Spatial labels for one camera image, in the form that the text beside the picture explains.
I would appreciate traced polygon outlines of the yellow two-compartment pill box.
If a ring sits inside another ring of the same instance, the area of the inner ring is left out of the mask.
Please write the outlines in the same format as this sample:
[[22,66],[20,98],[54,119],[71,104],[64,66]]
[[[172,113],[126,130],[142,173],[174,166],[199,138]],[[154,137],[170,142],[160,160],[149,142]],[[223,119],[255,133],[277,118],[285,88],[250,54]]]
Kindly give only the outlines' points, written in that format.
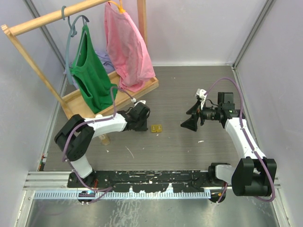
[[162,132],[162,125],[161,124],[151,125],[151,132],[152,133]]

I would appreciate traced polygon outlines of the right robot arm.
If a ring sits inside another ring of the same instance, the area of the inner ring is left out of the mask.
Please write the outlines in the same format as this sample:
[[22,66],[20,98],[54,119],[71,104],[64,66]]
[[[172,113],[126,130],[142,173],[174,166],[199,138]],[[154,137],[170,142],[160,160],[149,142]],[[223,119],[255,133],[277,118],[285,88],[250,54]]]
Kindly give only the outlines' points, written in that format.
[[212,163],[208,168],[208,182],[219,186],[231,185],[236,196],[266,197],[272,200],[277,164],[258,148],[245,120],[242,109],[236,109],[232,92],[219,92],[217,103],[206,106],[207,95],[198,89],[197,102],[186,112],[190,118],[181,127],[197,131],[205,121],[218,121],[229,134],[240,158],[236,167],[225,163]]

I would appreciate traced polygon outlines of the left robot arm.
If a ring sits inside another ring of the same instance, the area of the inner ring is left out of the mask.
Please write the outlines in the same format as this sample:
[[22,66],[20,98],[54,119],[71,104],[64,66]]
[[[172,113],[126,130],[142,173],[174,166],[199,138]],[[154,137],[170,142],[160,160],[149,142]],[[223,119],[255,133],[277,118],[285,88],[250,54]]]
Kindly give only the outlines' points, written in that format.
[[54,141],[63,152],[63,159],[71,163],[83,187],[94,184],[93,168],[86,158],[86,151],[95,137],[112,132],[146,131],[150,108],[137,102],[127,111],[97,118],[72,116],[56,134]]

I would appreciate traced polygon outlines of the clear amber pill bottle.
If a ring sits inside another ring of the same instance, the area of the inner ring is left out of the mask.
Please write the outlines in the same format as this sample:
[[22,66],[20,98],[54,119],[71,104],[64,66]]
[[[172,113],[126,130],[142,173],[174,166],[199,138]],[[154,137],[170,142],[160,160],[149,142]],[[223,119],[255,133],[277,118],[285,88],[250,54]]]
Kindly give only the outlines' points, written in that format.
[[104,146],[107,146],[110,144],[110,138],[107,134],[100,135],[99,139],[100,139],[101,144],[103,144]]

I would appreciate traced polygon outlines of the lavender cloth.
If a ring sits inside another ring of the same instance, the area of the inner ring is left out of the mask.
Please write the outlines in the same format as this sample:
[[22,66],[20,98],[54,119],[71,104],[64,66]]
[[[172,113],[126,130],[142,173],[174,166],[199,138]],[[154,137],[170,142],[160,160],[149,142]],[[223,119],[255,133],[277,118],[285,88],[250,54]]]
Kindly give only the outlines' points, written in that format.
[[[110,57],[109,57],[109,55],[106,51],[95,51],[95,53],[98,56],[98,59],[102,63],[102,65],[103,65],[107,74],[115,71],[114,65],[111,62]],[[71,67],[72,64],[73,64],[73,60],[69,63],[69,67]],[[63,74],[67,75],[66,68],[64,69]],[[79,86],[78,86],[78,84],[77,84],[77,82],[75,81],[74,78],[72,78],[72,84],[74,85],[74,87],[76,89],[79,89]]]

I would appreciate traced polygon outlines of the green tank top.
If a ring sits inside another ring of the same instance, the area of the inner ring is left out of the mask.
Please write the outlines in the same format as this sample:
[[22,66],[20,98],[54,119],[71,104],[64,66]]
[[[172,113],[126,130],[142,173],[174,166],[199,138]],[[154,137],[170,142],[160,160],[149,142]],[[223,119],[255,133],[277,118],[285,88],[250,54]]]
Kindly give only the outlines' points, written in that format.
[[117,85],[111,83],[96,55],[87,25],[82,27],[77,56],[70,70],[85,103],[94,114],[113,104],[117,95],[117,89],[115,89]]

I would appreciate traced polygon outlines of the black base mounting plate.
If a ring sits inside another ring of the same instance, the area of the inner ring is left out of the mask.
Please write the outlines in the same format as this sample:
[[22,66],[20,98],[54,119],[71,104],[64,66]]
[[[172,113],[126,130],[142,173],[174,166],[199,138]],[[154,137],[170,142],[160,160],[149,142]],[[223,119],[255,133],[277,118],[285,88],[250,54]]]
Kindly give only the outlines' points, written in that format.
[[150,170],[150,171],[94,171],[83,182],[89,187],[114,192],[165,192],[171,186],[174,193],[203,192],[204,189],[222,188],[225,183],[212,173],[202,170]]

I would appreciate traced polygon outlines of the pink shirt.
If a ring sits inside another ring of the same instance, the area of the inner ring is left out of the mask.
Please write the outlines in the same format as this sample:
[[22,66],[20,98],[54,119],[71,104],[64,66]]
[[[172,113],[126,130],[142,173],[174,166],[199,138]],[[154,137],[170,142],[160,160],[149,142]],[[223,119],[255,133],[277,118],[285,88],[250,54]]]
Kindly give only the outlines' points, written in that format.
[[120,14],[114,4],[104,9],[106,48],[120,76],[119,86],[132,92],[141,90],[155,77],[143,37],[127,12]]

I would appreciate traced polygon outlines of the grey-blue clothes hanger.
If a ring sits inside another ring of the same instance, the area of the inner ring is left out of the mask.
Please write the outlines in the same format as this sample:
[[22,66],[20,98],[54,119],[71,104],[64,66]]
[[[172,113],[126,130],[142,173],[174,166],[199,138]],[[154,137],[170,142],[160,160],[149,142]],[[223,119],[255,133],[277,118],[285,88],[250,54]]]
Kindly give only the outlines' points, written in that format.
[[69,25],[70,30],[69,30],[69,34],[68,34],[68,38],[67,38],[67,42],[66,42],[66,49],[65,49],[65,75],[67,77],[67,81],[71,85],[74,84],[74,82],[73,82],[73,78],[72,78],[71,70],[70,70],[69,50],[70,50],[71,39],[77,35],[75,25],[80,18],[82,18],[83,25],[84,26],[87,25],[87,23],[89,22],[89,19],[85,15],[77,16],[72,23],[71,23],[70,16],[67,16],[67,23]]

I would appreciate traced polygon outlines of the orange clothes hanger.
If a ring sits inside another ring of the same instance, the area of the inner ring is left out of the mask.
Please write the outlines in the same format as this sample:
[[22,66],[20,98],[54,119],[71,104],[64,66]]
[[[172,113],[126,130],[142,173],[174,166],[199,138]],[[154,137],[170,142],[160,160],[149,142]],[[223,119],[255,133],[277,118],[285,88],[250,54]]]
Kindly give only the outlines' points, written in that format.
[[118,12],[119,12],[120,14],[125,13],[125,9],[123,8],[123,2],[122,2],[122,0],[119,0],[118,3],[115,2],[115,1],[113,1],[113,0],[110,0],[109,3],[114,4],[114,5],[117,7]]

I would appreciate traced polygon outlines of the aluminium frame rail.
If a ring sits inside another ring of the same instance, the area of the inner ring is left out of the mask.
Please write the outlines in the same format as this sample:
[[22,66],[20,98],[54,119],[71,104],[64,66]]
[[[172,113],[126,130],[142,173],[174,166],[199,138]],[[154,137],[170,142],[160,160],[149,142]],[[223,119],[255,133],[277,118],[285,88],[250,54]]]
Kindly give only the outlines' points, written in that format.
[[36,171],[27,174],[24,190],[66,189],[69,171]]

